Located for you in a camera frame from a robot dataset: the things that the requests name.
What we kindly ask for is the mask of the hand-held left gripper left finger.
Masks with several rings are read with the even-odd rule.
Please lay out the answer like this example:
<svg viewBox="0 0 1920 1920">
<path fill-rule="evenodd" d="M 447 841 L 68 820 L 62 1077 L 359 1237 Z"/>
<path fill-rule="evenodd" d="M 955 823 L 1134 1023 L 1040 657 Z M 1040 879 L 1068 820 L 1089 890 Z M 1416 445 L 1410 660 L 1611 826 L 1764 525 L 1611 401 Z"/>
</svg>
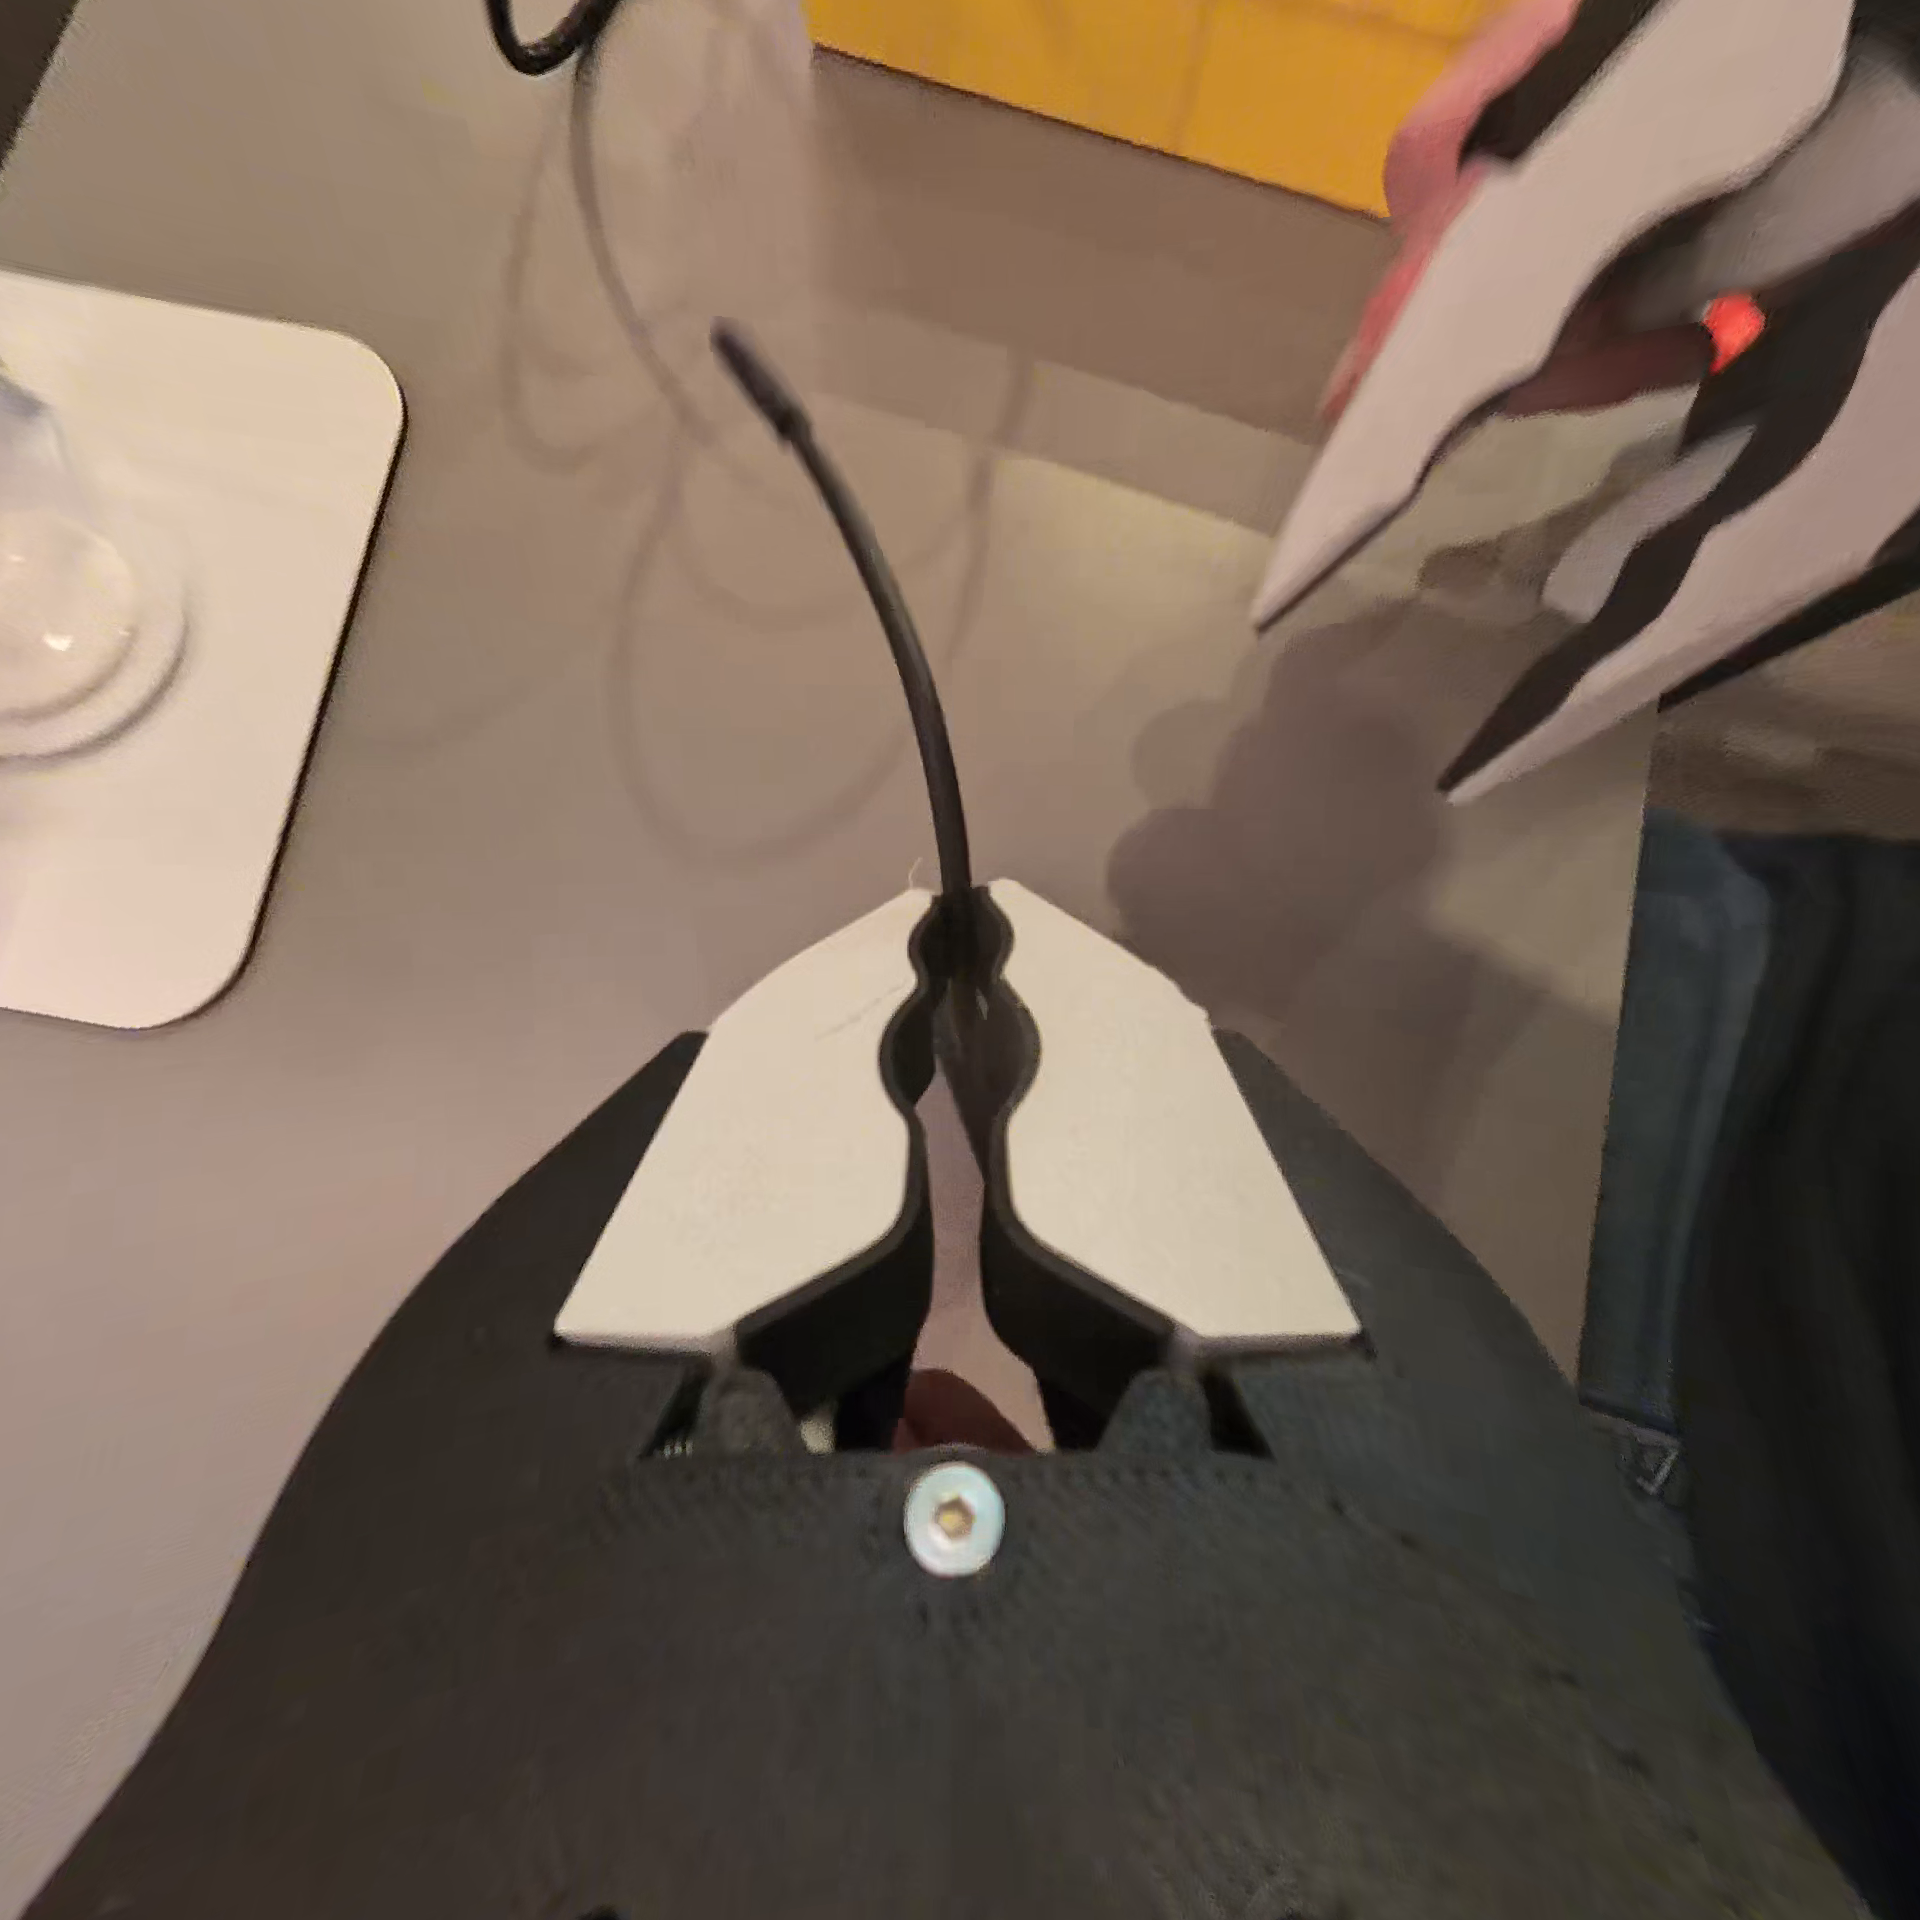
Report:
<svg viewBox="0 0 1920 1920">
<path fill-rule="evenodd" d="M 763 1372 L 801 1421 L 900 1368 L 934 1259 L 916 1120 L 934 985 L 942 898 L 915 885 L 736 994 L 556 1344 Z"/>
</svg>

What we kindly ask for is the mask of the person's dark sweater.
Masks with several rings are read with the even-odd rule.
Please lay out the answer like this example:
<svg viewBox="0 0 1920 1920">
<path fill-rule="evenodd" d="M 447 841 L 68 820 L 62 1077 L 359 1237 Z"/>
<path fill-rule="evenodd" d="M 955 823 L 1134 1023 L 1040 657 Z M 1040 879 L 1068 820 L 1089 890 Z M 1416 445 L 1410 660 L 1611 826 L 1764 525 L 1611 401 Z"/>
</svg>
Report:
<svg viewBox="0 0 1920 1920">
<path fill-rule="evenodd" d="M 1871 1917 L 1920 1903 L 1920 855 L 1730 837 L 1769 967 L 1676 1336 L 1711 1658 Z"/>
</svg>

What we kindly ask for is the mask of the person's left hand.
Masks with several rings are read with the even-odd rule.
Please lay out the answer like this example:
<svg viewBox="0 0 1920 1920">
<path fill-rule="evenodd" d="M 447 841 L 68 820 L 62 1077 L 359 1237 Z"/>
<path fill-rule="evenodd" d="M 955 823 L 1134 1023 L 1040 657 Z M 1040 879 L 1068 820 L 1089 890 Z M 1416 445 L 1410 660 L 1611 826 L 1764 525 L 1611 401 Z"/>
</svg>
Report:
<svg viewBox="0 0 1920 1920">
<path fill-rule="evenodd" d="M 979 1387 L 948 1368 L 910 1372 L 890 1450 L 1036 1456 L 1030 1439 Z"/>
</svg>

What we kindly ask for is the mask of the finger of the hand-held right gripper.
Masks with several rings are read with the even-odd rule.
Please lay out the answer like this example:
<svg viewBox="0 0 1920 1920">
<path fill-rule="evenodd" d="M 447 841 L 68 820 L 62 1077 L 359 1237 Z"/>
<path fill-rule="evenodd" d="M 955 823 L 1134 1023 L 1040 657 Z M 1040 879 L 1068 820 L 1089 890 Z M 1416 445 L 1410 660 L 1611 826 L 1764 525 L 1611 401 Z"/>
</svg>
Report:
<svg viewBox="0 0 1920 1920">
<path fill-rule="evenodd" d="M 1473 159 L 1265 565 L 1269 630 L 1371 549 L 1466 426 L 1552 367 L 1581 299 L 1658 228 L 1760 181 L 1832 111 L 1843 0 L 1577 4 Z"/>
<path fill-rule="evenodd" d="M 1917 588 L 1917 426 L 1746 422 L 1611 506 L 1555 565 L 1555 647 L 1443 774 L 1468 803 Z"/>
</svg>

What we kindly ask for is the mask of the white folding stand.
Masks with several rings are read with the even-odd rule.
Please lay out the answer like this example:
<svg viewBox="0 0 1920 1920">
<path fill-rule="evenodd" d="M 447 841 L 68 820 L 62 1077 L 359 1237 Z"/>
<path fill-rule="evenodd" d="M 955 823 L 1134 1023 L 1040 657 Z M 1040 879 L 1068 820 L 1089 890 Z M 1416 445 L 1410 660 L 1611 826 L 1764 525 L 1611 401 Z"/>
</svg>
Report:
<svg viewBox="0 0 1920 1920">
<path fill-rule="evenodd" d="M 154 1032 L 239 975 L 407 405 L 352 335 L 0 277 L 6 1014 Z"/>
</svg>

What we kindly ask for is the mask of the person's jeans leg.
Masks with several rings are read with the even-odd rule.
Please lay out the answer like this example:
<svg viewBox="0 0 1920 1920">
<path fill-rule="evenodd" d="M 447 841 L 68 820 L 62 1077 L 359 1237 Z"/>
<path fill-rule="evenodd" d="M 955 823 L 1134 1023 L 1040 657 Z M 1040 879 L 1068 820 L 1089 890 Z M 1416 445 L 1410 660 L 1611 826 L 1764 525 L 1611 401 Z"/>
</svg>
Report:
<svg viewBox="0 0 1920 1920">
<path fill-rule="evenodd" d="M 1642 826 L 1577 1398 L 1642 1502 L 1682 1507 L 1676 1324 L 1770 952 L 1769 885 L 1705 823 Z"/>
</svg>

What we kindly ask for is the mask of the person's right hand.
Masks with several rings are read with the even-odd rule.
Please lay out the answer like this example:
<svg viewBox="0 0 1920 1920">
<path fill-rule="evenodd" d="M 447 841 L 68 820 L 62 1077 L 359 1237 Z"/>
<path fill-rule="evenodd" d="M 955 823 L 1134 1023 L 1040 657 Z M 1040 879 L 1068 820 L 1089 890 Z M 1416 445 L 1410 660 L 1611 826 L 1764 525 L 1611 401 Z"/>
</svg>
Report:
<svg viewBox="0 0 1920 1920">
<path fill-rule="evenodd" d="M 1359 382 L 1387 349 L 1410 292 L 1428 277 L 1428 261 L 1452 224 L 1473 199 L 1485 165 L 1468 159 L 1468 137 L 1510 88 L 1517 88 L 1545 51 L 1572 28 L 1572 0 L 1512 0 L 1452 61 L 1428 94 L 1406 112 L 1387 143 L 1381 199 L 1395 259 L 1376 285 L 1342 362 L 1327 376 L 1321 417 L 1334 426 L 1356 399 Z"/>
</svg>

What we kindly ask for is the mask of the black square hub with cable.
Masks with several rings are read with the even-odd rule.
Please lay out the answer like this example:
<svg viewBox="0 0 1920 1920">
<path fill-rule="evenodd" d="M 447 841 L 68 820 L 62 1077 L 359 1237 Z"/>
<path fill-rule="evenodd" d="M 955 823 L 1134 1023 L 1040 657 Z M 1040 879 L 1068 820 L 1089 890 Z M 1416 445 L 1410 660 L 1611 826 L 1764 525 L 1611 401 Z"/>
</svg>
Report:
<svg viewBox="0 0 1920 1920">
<path fill-rule="evenodd" d="M 595 181 L 595 70 L 603 70 L 603 37 L 612 34 L 621 4 L 614 0 L 582 0 L 567 4 L 567 13 L 535 42 L 522 42 L 516 11 L 508 0 L 483 4 L 483 21 L 495 37 L 496 61 L 531 81 L 556 81 L 567 79 L 567 167 L 568 167 L 568 193 L 577 210 L 587 261 L 603 285 L 603 304 L 612 321 L 626 330 L 627 355 L 639 362 L 644 385 L 664 405 L 670 426 L 657 435 L 657 453 L 647 453 L 647 426 L 644 422 L 614 422 L 603 426 L 595 439 L 582 445 L 556 445 L 549 431 L 535 426 L 535 394 L 531 394 L 531 362 L 535 362 L 535 327 L 522 321 L 523 304 L 523 266 L 535 250 L 535 224 L 543 187 L 535 181 L 523 190 L 523 202 L 516 212 L 516 239 L 508 259 L 504 299 L 512 306 L 508 346 L 504 346 L 504 417 L 512 426 L 512 445 L 543 469 L 587 469 L 595 462 L 644 456 L 644 492 L 634 549 L 621 576 L 614 597 L 614 630 L 605 650 L 605 742 L 614 760 L 614 779 L 626 787 L 626 798 L 634 812 L 653 826 L 657 841 L 664 841 L 677 858 L 709 868 L 709 873 L 756 873 L 756 868 L 785 868 L 797 855 L 818 844 L 836 823 L 844 823 L 855 809 L 864 809 L 883 780 L 893 770 L 893 751 L 874 760 L 839 795 L 823 803 L 823 812 L 797 820 L 779 837 L 750 841 L 743 848 L 700 841 L 677 809 L 653 787 L 653 760 L 639 742 L 634 723 L 634 687 L 639 687 L 639 650 L 634 650 L 634 604 L 647 588 L 662 553 L 670 549 L 689 473 L 707 462 L 721 462 L 721 469 L 731 473 L 736 488 L 763 492 L 763 481 L 747 464 L 736 464 L 724 453 L 724 431 L 709 422 L 700 394 L 683 382 L 673 357 L 657 346 L 657 321 L 639 306 L 627 277 L 621 272 L 605 210 L 603 210 L 603 181 Z M 905 705 L 910 705 L 910 734 L 922 760 L 925 779 L 925 803 L 931 803 L 931 844 L 934 844 L 934 909 L 931 927 L 942 937 L 955 929 L 959 909 L 948 898 L 969 898 L 974 885 L 974 848 L 969 848 L 969 812 L 963 812 L 963 779 L 948 748 L 948 717 L 934 690 L 934 670 L 925 660 L 925 647 L 916 639 L 916 626 L 910 613 L 905 588 L 893 569 L 884 565 L 883 539 L 874 518 L 864 516 L 852 481 L 832 462 L 818 426 L 806 417 L 801 399 L 785 388 L 783 373 L 756 349 L 756 340 L 736 321 L 709 321 L 707 330 L 709 355 L 721 373 L 731 382 L 731 388 L 747 399 L 761 426 L 773 431 L 783 453 L 806 469 L 814 482 L 814 496 L 832 516 L 852 565 L 866 593 L 866 604 L 878 613 L 878 630 L 884 639 L 884 650 L 893 660 Z"/>
</svg>

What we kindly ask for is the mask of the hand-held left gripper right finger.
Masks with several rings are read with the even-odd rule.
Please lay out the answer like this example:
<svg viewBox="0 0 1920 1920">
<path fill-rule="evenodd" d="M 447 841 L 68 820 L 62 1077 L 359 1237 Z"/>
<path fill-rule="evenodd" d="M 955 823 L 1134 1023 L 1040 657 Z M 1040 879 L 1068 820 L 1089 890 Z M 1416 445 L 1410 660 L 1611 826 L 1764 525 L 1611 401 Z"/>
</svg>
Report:
<svg viewBox="0 0 1920 1920">
<path fill-rule="evenodd" d="M 1367 1344 L 1210 1019 L 1023 880 L 977 890 L 979 1291 L 1072 1447 L 1177 1368 Z"/>
</svg>

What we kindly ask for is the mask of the yellow plastic bin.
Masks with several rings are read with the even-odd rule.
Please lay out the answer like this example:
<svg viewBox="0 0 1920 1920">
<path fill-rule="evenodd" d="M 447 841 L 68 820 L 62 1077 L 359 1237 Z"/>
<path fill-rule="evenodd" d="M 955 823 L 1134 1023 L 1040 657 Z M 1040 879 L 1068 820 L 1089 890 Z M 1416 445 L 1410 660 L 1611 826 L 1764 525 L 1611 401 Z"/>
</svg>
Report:
<svg viewBox="0 0 1920 1920">
<path fill-rule="evenodd" d="M 1061 128 L 1381 212 L 1399 117 L 1485 0 L 809 0 L 809 42 Z"/>
</svg>

